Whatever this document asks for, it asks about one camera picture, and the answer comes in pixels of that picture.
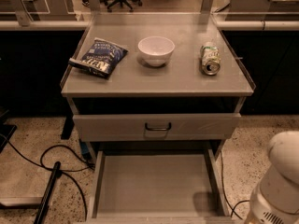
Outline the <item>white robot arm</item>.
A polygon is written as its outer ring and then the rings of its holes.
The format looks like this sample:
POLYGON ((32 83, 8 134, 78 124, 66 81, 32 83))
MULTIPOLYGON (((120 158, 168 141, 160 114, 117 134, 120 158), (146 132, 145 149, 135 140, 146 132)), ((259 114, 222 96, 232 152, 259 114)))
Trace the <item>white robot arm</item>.
POLYGON ((271 165, 252 191, 244 224, 299 224, 299 132, 274 135, 271 165))

